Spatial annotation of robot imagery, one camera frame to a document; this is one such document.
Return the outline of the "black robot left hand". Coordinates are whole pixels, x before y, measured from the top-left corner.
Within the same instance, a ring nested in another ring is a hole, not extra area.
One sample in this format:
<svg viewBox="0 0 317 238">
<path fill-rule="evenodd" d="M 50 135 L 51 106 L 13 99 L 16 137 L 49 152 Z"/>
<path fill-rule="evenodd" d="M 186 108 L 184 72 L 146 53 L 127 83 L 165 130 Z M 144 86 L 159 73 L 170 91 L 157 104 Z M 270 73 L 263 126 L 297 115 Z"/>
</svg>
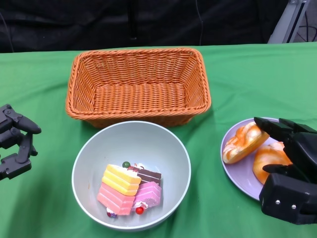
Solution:
<svg viewBox="0 0 317 238">
<path fill-rule="evenodd" d="M 30 157 L 38 152 L 33 145 L 33 136 L 41 128 L 26 116 L 17 113 L 10 104 L 0 108 L 0 148 L 10 155 L 0 156 L 0 179 L 13 179 L 31 170 Z"/>
</svg>

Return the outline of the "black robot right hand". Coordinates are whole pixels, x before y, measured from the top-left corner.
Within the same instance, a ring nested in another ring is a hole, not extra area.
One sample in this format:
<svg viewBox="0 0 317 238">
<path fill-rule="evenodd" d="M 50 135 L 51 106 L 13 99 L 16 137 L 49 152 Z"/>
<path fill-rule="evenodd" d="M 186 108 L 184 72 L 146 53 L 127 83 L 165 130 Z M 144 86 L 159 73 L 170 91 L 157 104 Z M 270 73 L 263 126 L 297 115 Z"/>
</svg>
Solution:
<svg viewBox="0 0 317 238">
<path fill-rule="evenodd" d="M 305 124 L 280 118 L 278 121 L 255 117 L 256 125 L 275 143 L 259 148 L 253 173 L 264 184 L 270 174 L 285 175 L 316 184 L 317 131 Z"/>
</svg>

